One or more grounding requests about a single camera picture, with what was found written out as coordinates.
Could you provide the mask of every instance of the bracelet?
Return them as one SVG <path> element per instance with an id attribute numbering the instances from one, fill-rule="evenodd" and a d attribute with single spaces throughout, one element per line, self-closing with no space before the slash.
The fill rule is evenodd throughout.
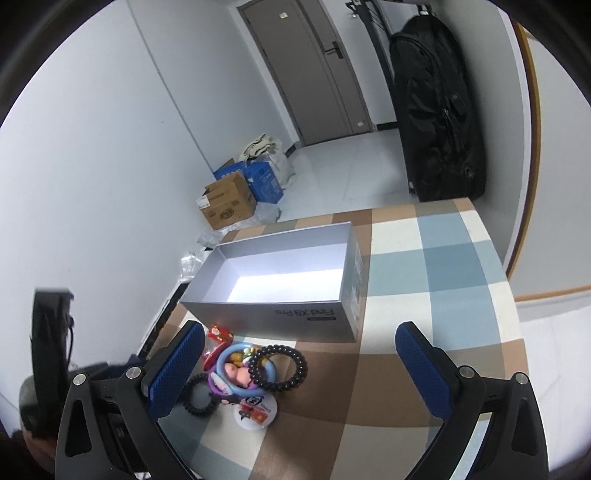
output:
<path id="1" fill-rule="evenodd" d="M 264 380 L 261 378 L 259 362 L 271 355 L 287 355 L 295 362 L 295 374 L 289 380 L 284 382 L 274 383 L 271 379 Z M 251 357 L 248 365 L 248 373 L 250 374 L 253 383 L 260 386 L 263 390 L 269 392 L 286 392 L 292 388 L 299 387 L 308 375 L 308 363 L 298 350 L 287 345 L 270 345 L 264 346 Z"/>
<path id="2" fill-rule="evenodd" d="M 234 353 L 234 352 L 240 352 L 240 351 L 244 350 L 245 348 L 250 348 L 250 347 L 252 347 L 252 344 L 251 343 L 237 343 L 236 345 L 229 346 L 217 358 L 216 369 L 215 369 L 215 372 L 218 374 L 218 376 L 225 383 L 227 383 L 227 385 L 230 388 L 230 390 L 232 390 L 232 392 L 235 395 L 238 395 L 239 397 L 243 397 L 243 398 L 248 398 L 248 397 L 262 397 L 263 395 L 265 395 L 265 390 L 263 390 L 262 388 L 241 388 L 241 387 L 237 387 L 232 382 L 230 382 L 228 380 L 228 378 L 226 377 L 226 372 L 224 370 L 224 364 L 226 363 L 226 359 L 232 353 Z M 251 360 L 250 363 L 249 363 L 249 365 L 258 365 L 258 361 L 253 362 Z M 264 369 L 265 369 L 265 372 L 267 373 L 267 380 L 269 382 L 274 382 L 275 381 L 275 377 L 277 376 L 277 372 L 275 370 L 275 365 L 273 365 L 273 362 L 267 362 L 265 364 L 265 366 L 264 366 Z M 257 371 L 258 378 L 260 378 L 261 377 L 261 372 L 259 371 L 259 368 L 255 368 L 255 370 Z M 254 379 L 253 376 L 252 376 L 250 367 L 248 368 L 248 373 L 251 375 L 251 378 Z"/>
<path id="3" fill-rule="evenodd" d="M 203 362 L 203 371 L 206 372 L 207 370 L 211 369 L 211 367 L 215 366 L 216 360 L 218 356 L 220 356 L 220 353 L 222 353 L 231 344 L 231 342 L 223 342 L 220 343 L 217 347 L 215 347 Z"/>
<path id="4" fill-rule="evenodd" d="M 181 392 L 181 397 L 179 398 L 179 400 L 183 402 L 185 410 L 195 417 L 209 417 L 220 404 L 219 398 L 212 395 L 211 393 L 209 394 L 209 403 L 206 406 L 197 408 L 191 403 L 191 392 L 193 391 L 193 387 L 201 382 L 207 383 L 207 377 L 208 374 L 205 372 L 191 377 L 191 379 L 187 382 L 187 385 L 185 385 L 185 388 Z"/>

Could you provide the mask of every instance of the gray door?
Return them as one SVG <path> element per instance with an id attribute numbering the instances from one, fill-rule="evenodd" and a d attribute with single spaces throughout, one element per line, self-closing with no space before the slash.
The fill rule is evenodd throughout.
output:
<path id="1" fill-rule="evenodd" d="M 355 74 L 319 0 L 258 0 L 241 11 L 305 145 L 371 130 Z"/>

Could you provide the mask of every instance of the plastic bag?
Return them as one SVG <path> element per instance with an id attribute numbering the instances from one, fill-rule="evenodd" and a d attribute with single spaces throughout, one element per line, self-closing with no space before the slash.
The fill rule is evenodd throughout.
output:
<path id="1" fill-rule="evenodd" d="M 249 158 L 254 158 L 254 161 L 269 162 L 282 189 L 292 184 L 296 171 L 283 153 L 283 143 L 278 138 L 267 134 L 261 135 L 249 144 L 239 157 L 240 160 Z"/>
<path id="2" fill-rule="evenodd" d="M 270 146 L 269 149 L 260 154 L 255 161 L 269 162 L 279 185 L 284 190 L 289 188 L 295 180 L 296 171 L 289 159 L 283 153 L 281 147 L 276 147 L 275 145 Z"/>
<path id="3" fill-rule="evenodd" d="M 240 230 L 250 226 L 268 225 L 275 223 L 280 214 L 279 207 L 272 203 L 259 202 L 256 204 L 255 213 L 246 220 L 228 225 L 219 230 L 208 230 L 203 232 L 197 239 L 197 243 L 208 248 L 216 248 L 222 239 L 232 230 Z"/>
<path id="4" fill-rule="evenodd" d="M 186 283 L 194 279 L 209 254 L 210 252 L 205 251 L 205 247 L 199 245 L 197 252 L 191 252 L 186 257 L 181 258 L 181 282 Z"/>

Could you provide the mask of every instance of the black hair tie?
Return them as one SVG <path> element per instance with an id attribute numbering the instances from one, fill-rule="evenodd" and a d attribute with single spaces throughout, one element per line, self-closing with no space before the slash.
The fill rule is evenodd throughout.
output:
<path id="1" fill-rule="evenodd" d="M 259 364 L 263 358 L 272 355 L 286 355 L 295 362 L 295 374 L 289 380 L 284 382 L 268 382 L 261 377 L 261 368 Z M 286 392 L 299 387 L 308 375 L 308 363 L 298 350 L 287 345 L 269 345 L 264 346 L 251 357 L 248 364 L 248 373 L 252 381 L 259 387 L 269 392 Z"/>
<path id="2" fill-rule="evenodd" d="M 195 385 L 201 382 L 207 384 L 207 376 L 208 373 L 203 372 L 201 374 L 195 375 L 194 377 L 191 377 L 187 384 L 184 386 L 183 391 L 181 392 L 178 398 L 179 402 L 183 402 L 185 410 L 187 410 L 191 415 L 195 417 L 209 417 L 220 404 L 220 399 L 212 393 L 209 394 L 209 403 L 202 408 L 197 408 L 195 405 L 191 403 L 191 393 L 193 392 L 193 388 L 195 387 Z"/>

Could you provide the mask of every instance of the door lock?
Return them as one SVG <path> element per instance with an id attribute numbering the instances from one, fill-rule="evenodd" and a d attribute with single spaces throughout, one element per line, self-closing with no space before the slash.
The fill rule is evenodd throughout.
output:
<path id="1" fill-rule="evenodd" d="M 340 50 L 340 45 L 339 42 L 334 41 L 333 43 L 333 47 L 329 48 L 328 50 L 325 50 L 324 53 L 326 53 L 327 55 L 335 52 L 336 56 L 340 59 L 344 59 L 345 57 L 343 56 L 343 52 Z"/>

